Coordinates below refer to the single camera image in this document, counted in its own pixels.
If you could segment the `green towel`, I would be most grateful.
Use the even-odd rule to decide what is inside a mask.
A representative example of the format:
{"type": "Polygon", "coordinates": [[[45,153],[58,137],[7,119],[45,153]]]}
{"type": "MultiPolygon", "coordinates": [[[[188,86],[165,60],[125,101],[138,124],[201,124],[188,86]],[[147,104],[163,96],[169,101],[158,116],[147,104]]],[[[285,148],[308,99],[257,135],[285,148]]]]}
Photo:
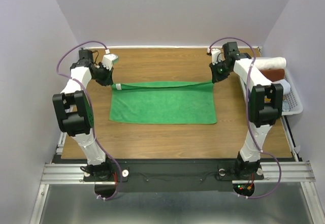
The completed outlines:
{"type": "Polygon", "coordinates": [[[213,83],[156,81],[112,86],[109,119],[134,124],[215,124],[213,83]]]}

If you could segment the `light blue towel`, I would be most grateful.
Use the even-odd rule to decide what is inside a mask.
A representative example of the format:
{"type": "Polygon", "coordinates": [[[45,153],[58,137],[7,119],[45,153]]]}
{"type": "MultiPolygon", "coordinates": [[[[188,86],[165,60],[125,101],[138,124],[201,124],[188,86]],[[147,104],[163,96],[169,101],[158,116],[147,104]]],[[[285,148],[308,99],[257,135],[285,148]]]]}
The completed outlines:
{"type": "Polygon", "coordinates": [[[283,87],[283,94],[284,95],[287,95],[287,94],[290,93],[291,86],[290,86],[290,84],[285,79],[281,79],[281,80],[275,81],[274,83],[275,84],[281,84],[282,85],[282,87],[283,87]]]}

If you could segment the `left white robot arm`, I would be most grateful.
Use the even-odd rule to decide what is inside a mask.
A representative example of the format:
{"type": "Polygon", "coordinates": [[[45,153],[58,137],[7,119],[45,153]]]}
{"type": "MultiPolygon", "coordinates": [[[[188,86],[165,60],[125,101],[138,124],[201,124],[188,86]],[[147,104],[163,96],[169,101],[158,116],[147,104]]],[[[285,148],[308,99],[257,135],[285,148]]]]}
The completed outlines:
{"type": "Polygon", "coordinates": [[[109,180],[113,168],[108,156],[99,147],[94,133],[94,115],[86,88],[91,80],[101,86],[113,84],[113,65],[118,60],[109,50],[101,62],[93,59],[93,51],[79,50],[79,59],[70,67],[65,88],[52,97],[58,126],[63,133],[73,138],[87,158],[81,170],[96,180],[109,180]]]}

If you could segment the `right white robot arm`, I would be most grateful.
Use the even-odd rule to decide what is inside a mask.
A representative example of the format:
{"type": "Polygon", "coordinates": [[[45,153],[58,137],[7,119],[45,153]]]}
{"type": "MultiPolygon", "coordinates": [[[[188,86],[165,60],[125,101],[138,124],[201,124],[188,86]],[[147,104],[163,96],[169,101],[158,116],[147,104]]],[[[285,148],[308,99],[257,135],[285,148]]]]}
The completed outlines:
{"type": "Polygon", "coordinates": [[[283,86],[266,78],[255,66],[255,57],[241,53],[236,42],[227,42],[222,50],[208,47],[212,82],[226,79],[231,72],[246,82],[245,102],[247,136],[238,153],[232,174],[239,178],[261,173],[260,160],[264,154],[266,136],[282,115],[283,86]]]}

